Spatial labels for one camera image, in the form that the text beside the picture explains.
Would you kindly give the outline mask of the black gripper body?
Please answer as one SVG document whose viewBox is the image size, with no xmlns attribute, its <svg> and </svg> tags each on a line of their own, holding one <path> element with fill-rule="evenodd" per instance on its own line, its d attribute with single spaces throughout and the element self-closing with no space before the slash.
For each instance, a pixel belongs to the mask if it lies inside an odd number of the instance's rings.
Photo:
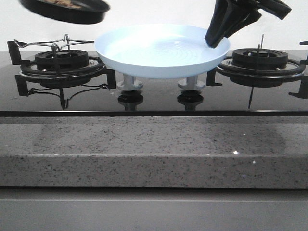
<svg viewBox="0 0 308 231">
<path fill-rule="evenodd" d="M 262 9 L 280 20 L 283 20 L 292 10 L 281 0 L 232 0 L 231 2 L 241 7 Z"/>
</svg>

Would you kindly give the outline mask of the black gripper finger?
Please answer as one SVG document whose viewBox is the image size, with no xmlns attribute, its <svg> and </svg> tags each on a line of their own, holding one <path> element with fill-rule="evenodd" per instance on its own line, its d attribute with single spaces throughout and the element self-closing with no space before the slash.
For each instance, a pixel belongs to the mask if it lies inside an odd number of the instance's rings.
<svg viewBox="0 0 308 231">
<path fill-rule="evenodd" d="M 226 38 L 229 38 L 231 35 L 239 31 L 240 29 L 258 21 L 261 17 L 261 13 L 258 10 L 253 10 L 247 16 L 244 16 L 237 22 L 234 26 L 232 26 L 225 34 Z"/>
<path fill-rule="evenodd" d="M 250 14 L 250 8 L 241 0 L 217 0 L 210 26 L 205 35 L 209 47 L 216 47 L 223 38 L 239 30 Z"/>
</svg>

